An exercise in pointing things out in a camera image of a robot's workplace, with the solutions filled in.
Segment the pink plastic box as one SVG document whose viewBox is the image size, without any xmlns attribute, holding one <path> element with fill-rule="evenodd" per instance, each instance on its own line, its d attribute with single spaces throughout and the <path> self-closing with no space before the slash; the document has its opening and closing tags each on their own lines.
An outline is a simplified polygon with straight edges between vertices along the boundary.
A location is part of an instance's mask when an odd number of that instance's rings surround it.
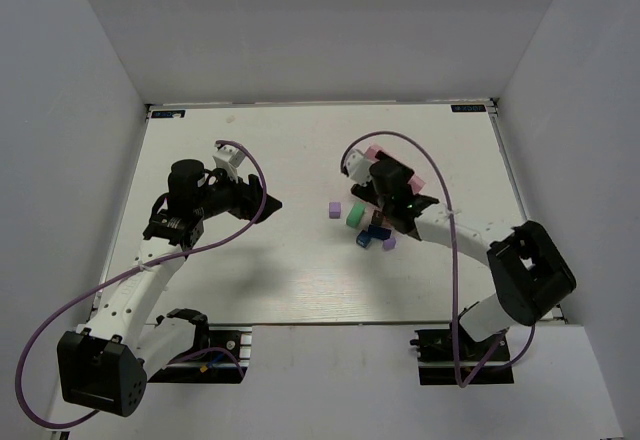
<svg viewBox="0 0 640 440">
<path fill-rule="evenodd" d="M 369 177 L 379 197 L 400 198 L 419 194 L 425 182 L 415 171 L 379 145 L 373 144 L 365 151 L 365 159 L 371 161 Z"/>
</svg>

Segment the brown cube block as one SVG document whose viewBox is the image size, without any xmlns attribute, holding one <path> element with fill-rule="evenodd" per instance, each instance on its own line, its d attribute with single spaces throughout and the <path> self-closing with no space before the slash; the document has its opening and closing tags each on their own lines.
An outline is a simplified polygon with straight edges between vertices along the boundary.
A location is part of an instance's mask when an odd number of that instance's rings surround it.
<svg viewBox="0 0 640 440">
<path fill-rule="evenodd" d="M 384 224 L 385 218 L 384 215 L 380 211 L 374 211 L 371 216 L 370 224 L 374 226 L 382 226 Z"/>
</svg>

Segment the green rectangular block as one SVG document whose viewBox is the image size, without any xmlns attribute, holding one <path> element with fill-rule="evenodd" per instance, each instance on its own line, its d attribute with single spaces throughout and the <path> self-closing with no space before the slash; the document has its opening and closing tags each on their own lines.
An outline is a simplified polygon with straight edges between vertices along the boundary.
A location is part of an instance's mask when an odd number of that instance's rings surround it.
<svg viewBox="0 0 640 440">
<path fill-rule="evenodd" d="M 357 228 L 364 216 L 366 206 L 362 203 L 355 203 L 346 217 L 346 225 L 351 228 Z"/>
</svg>

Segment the purple cube block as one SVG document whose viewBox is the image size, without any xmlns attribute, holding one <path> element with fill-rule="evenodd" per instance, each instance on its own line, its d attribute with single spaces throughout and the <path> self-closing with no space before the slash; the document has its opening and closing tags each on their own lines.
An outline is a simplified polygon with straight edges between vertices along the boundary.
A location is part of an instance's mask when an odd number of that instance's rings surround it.
<svg viewBox="0 0 640 440">
<path fill-rule="evenodd" d="M 340 202 L 330 202 L 328 204 L 328 217 L 330 219 L 339 219 L 341 217 L 342 207 Z"/>
</svg>

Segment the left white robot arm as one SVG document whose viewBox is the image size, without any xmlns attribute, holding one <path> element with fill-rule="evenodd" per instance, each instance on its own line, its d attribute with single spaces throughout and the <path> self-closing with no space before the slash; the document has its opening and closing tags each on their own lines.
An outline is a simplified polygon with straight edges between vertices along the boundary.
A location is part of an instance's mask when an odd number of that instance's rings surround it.
<svg viewBox="0 0 640 440">
<path fill-rule="evenodd" d="M 168 190 L 152 208 L 135 258 L 135 273 L 122 280 L 99 312 L 57 345 L 63 399 L 122 417 L 138 407 L 146 384 L 172 360 L 199 357 L 209 347 L 205 314 L 174 309 L 144 329 L 184 252 L 195 247 L 205 220 L 229 213 L 262 222 L 281 209 L 256 175 L 233 178 L 198 160 L 175 162 Z"/>
</svg>

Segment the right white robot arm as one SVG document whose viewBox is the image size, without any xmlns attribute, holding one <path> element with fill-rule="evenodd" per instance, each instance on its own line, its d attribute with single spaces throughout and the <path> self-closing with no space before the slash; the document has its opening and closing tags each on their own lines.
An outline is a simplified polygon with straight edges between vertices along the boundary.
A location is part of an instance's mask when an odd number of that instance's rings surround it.
<svg viewBox="0 0 640 440">
<path fill-rule="evenodd" d="M 379 208 L 398 233 L 439 244 L 489 268 L 495 293 L 463 311 L 459 328 L 479 343 L 514 325 L 533 326 L 572 293 L 576 279 L 547 230 L 535 221 L 515 227 L 456 220 L 438 199 L 413 191 L 414 171 L 382 155 L 352 152 L 342 172 L 351 192 Z"/>
</svg>

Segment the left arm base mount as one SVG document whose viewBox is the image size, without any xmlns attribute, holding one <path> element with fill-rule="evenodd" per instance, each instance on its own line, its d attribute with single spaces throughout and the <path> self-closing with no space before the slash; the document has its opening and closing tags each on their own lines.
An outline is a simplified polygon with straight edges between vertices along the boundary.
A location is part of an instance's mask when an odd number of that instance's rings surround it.
<svg viewBox="0 0 640 440">
<path fill-rule="evenodd" d="M 149 382 L 151 384 L 241 384 L 249 367 L 252 333 L 252 328 L 247 326 L 211 325 L 208 339 L 199 348 L 180 354 L 179 358 L 205 347 L 211 348 L 211 351 L 200 353 L 182 362 L 173 361 L 154 374 Z"/>
</svg>

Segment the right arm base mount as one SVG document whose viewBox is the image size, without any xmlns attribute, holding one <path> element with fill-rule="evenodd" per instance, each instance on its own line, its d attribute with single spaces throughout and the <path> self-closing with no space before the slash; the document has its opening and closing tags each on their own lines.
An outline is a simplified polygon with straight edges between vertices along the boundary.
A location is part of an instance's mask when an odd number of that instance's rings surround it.
<svg viewBox="0 0 640 440">
<path fill-rule="evenodd" d="M 514 383 L 507 340 L 499 334 L 481 342 L 474 342 L 465 333 L 459 334 L 459 360 L 461 379 L 472 372 L 492 345 L 499 340 L 484 366 L 471 381 L 472 385 L 509 385 Z M 449 327 L 428 328 L 415 331 L 409 342 L 417 354 L 418 375 L 421 386 L 456 386 L 453 357 L 453 340 Z"/>
</svg>

